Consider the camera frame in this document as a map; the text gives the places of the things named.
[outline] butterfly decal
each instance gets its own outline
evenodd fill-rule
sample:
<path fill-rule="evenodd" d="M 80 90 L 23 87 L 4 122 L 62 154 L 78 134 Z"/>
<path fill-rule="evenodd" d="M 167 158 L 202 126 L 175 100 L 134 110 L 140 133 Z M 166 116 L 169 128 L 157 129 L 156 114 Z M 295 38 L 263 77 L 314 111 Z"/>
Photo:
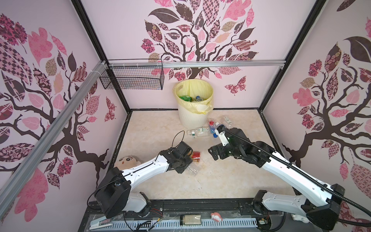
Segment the butterfly decal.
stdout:
<path fill-rule="evenodd" d="M 238 90 L 245 90 L 246 91 L 246 85 L 244 84 L 246 82 L 246 76 L 244 76 L 243 78 L 241 78 L 237 85 L 226 85 L 224 86 L 225 88 L 227 88 L 228 90 L 231 91 L 231 93 L 233 93 L 234 95 L 236 95 L 236 93 L 238 92 Z"/>
<path fill-rule="evenodd" d="M 106 102 L 108 106 L 108 113 L 106 114 L 106 117 L 104 117 L 104 121 L 107 122 L 108 120 L 113 120 L 115 118 L 114 111 L 116 109 L 116 106 L 111 103 L 111 101 L 106 97 Z"/>

